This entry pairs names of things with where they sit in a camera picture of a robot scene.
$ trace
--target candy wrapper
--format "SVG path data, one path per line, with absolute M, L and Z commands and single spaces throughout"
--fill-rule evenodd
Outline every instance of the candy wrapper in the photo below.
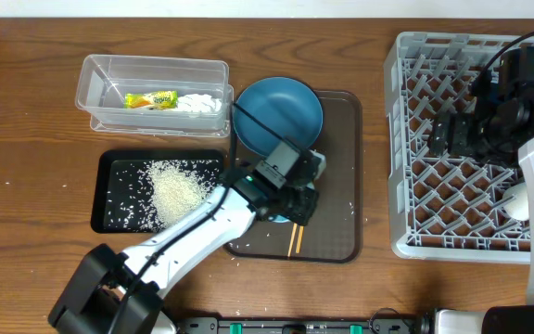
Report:
M 174 91 L 161 91 L 147 94 L 127 94 L 125 108 L 127 109 L 171 109 L 176 107 L 178 96 Z

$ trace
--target white background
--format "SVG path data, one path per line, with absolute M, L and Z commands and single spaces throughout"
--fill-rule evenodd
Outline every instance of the white background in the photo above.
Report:
M 534 19 L 534 0 L 0 0 L 0 17 Z

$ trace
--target brown wood grain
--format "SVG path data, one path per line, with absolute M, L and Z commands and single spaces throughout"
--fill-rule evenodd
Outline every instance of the brown wood grain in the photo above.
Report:
M 45 316 L 84 254 L 102 242 L 119 251 L 146 238 L 98 235 L 89 226 L 105 150 L 227 147 L 223 140 L 90 130 L 74 97 L 83 59 L 94 53 L 222 59 L 237 94 L 283 75 L 350 91 L 362 102 L 358 259 L 231 260 L 218 250 L 169 295 L 176 314 L 365 318 L 383 306 L 416 313 L 524 302 L 527 266 L 409 261 L 391 251 L 382 64 L 400 32 L 531 30 L 534 20 L 0 19 L 0 333 L 52 332 Z

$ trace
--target plastic bin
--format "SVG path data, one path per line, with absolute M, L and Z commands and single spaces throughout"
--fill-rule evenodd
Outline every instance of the plastic bin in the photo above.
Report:
M 428 154 L 436 113 L 473 112 L 468 86 L 516 36 L 403 32 L 385 60 L 390 132 L 391 246 L 402 258 L 529 263 L 528 222 L 508 217 L 502 197 L 517 169 Z M 534 45 L 534 37 L 519 45 Z M 493 65 L 496 70 L 499 60 Z M 498 73 L 492 71 L 495 82 Z
M 211 113 L 126 109 L 127 93 L 209 94 L 222 107 Z M 149 135 L 227 136 L 232 87 L 219 60 L 90 55 L 83 62 L 75 104 L 92 114 L 95 131 Z

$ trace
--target blue plate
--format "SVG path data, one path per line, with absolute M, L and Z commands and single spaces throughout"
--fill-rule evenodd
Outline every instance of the blue plate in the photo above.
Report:
M 309 148 L 323 128 L 323 107 L 304 83 L 274 77 L 250 85 L 236 101 L 248 113 L 280 136 L 294 138 Z M 238 138 L 253 152 L 268 156 L 279 140 L 235 109 L 234 128 Z

